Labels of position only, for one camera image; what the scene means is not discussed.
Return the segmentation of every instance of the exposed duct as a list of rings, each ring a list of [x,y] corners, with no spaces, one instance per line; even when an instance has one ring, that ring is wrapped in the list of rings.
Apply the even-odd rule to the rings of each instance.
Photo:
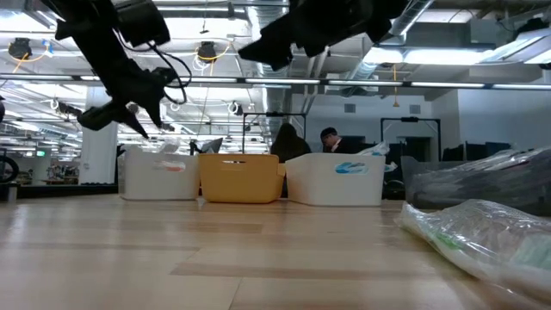
[[[393,26],[388,34],[388,44],[389,45],[399,45],[406,42],[406,33],[413,26],[413,24],[419,19],[419,17],[430,7],[434,0],[411,0],[404,13],[393,21]],[[363,42],[364,51],[369,51],[365,49],[365,42]],[[377,69],[377,66],[380,64],[362,61],[355,70],[351,71],[346,79],[350,80],[367,80],[371,78],[373,72]],[[341,96],[358,96],[358,95],[368,95],[371,93],[368,88],[362,87],[344,87],[340,91]]]
[[[252,24],[252,36],[253,40],[260,39],[260,29],[268,26],[274,20],[282,17],[287,13],[287,8],[273,7],[273,6],[258,6],[247,8],[247,13]],[[286,78],[288,75],[288,68],[283,68],[279,71],[273,71],[269,65],[257,64],[258,75],[262,78]],[[290,104],[290,90],[283,88],[263,88],[263,107],[264,112],[289,112],[291,109]],[[269,134],[274,135],[279,130],[282,124],[282,118],[277,117],[274,119],[267,119]]]

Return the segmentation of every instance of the wooden table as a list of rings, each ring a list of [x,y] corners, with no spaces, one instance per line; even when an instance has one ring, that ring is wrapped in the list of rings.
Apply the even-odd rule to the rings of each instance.
[[[316,208],[115,195],[0,208],[3,309],[517,309],[394,224]]]

